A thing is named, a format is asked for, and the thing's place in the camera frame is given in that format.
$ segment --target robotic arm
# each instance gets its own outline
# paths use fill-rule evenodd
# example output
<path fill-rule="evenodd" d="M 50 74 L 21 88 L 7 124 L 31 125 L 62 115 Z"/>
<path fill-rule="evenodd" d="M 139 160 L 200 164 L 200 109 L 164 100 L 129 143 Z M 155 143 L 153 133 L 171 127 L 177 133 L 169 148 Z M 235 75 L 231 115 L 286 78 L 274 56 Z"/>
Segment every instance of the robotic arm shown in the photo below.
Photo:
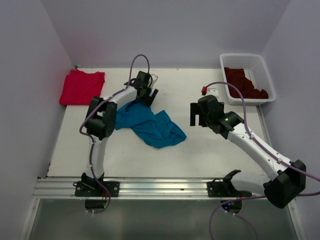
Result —
<path fill-rule="evenodd" d="M 117 197 L 117 193 L 113 194 L 114 192 L 112 189 L 116 189 L 117 187 L 119 188 L 119 183 L 103 181 L 105 150 L 108 139 L 116 127 L 117 110 L 133 100 L 140 100 L 146 105 L 151 106 L 158 93 L 158 89 L 152 89 L 157 80 L 158 77 L 156 75 L 139 71 L 137 77 L 131 80 L 129 86 L 118 91 L 114 97 L 110 98 L 109 96 L 106 96 L 102 98 L 96 96 L 92 99 L 86 118 L 99 104 L 110 98 L 109 101 L 101 105 L 98 111 L 85 125 L 86 133 L 91 135 L 94 139 L 94 146 L 90 146 L 88 163 L 81 176 L 81 181 L 74 183 L 74 186 L 76 187 L 76 197 L 102 196 L 103 189 L 94 177 L 96 177 L 97 180 L 107 189 L 110 189 L 111 197 Z"/>
<path fill-rule="evenodd" d="M 296 172 L 280 163 L 280 160 L 302 171 L 306 171 L 305 164 L 289 158 L 275 151 L 259 138 L 251 129 L 247 133 L 244 120 L 235 112 L 224 112 L 224 103 L 219 102 L 213 95 L 206 95 L 197 103 L 190 105 L 190 125 L 195 126 L 196 115 L 199 115 L 199 125 L 209 127 L 216 134 L 237 145 L 245 151 L 266 173 L 267 178 L 259 175 L 246 174 L 240 170 L 234 170 L 223 178 L 223 181 L 213 180 L 208 183 L 208 189 L 219 193 L 220 197 L 235 197 L 240 191 L 249 191 L 265 195 L 268 200 L 278 208 L 284 208 L 306 187 L 306 176 Z M 278 157 L 272 158 L 266 151 Z"/>

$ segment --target cloth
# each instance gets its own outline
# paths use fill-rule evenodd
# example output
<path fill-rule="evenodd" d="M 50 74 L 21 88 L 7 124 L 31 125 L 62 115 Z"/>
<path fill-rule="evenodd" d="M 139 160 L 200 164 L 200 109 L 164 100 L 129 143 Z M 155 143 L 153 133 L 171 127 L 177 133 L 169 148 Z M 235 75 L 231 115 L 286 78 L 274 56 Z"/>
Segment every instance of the cloth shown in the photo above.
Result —
<path fill-rule="evenodd" d="M 147 145 L 157 149 L 177 145 L 187 138 L 164 110 L 154 114 L 140 101 L 130 102 L 117 111 L 115 129 L 122 128 L 131 128 Z"/>
<path fill-rule="evenodd" d="M 268 99 L 269 95 L 267 91 L 262 89 L 259 91 L 255 89 L 252 82 L 246 78 L 245 71 L 243 69 L 231 69 L 224 68 L 226 81 L 234 85 L 242 93 L 245 99 Z M 239 99 L 240 96 L 236 90 L 229 86 L 229 92 L 231 97 Z"/>
<path fill-rule="evenodd" d="M 100 96 L 105 82 L 104 72 L 85 73 L 72 69 L 65 77 L 59 103 L 62 105 L 89 105 L 92 98 Z"/>

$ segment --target folded red cloth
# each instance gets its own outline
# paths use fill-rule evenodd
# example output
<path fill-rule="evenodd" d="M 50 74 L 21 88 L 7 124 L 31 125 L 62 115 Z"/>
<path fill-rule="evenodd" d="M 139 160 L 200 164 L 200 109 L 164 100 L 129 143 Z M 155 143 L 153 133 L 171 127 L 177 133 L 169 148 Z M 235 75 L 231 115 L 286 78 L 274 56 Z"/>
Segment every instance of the folded red cloth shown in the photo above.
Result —
<path fill-rule="evenodd" d="M 235 86 L 245 99 L 268 99 L 268 93 L 262 89 L 259 91 L 255 89 L 252 81 L 246 78 L 245 71 L 243 69 L 231 69 L 224 68 L 226 81 Z M 231 97 L 239 99 L 240 96 L 236 90 L 229 86 L 229 92 Z"/>
<path fill-rule="evenodd" d="M 93 97 L 100 96 L 104 82 L 104 72 L 85 73 L 73 69 L 65 77 L 59 103 L 62 105 L 89 105 Z"/>

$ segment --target gray floor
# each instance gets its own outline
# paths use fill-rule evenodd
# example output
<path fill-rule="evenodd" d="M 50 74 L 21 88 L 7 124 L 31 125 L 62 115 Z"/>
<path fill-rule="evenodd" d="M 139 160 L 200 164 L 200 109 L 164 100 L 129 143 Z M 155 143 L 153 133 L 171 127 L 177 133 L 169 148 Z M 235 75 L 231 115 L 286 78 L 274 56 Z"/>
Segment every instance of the gray floor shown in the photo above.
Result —
<path fill-rule="evenodd" d="M 113 200 L 92 217 L 84 201 L 41 200 L 31 240 L 208 240 L 209 216 L 217 200 Z M 243 203 L 240 212 L 257 228 L 260 240 L 297 239 L 288 208 L 267 200 Z M 245 222 L 218 211 L 212 222 L 217 240 L 254 240 Z"/>

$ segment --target blue cloth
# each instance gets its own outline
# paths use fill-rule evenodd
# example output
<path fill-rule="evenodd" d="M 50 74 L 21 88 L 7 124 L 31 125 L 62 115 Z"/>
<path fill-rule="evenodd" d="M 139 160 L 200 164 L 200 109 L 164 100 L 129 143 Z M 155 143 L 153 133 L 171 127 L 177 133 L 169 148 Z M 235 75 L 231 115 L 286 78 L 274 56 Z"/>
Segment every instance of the blue cloth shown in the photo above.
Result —
<path fill-rule="evenodd" d="M 117 111 L 115 129 L 122 128 L 131 128 L 146 144 L 157 149 L 177 145 L 187 138 L 164 110 L 154 115 L 140 101 L 130 102 Z"/>

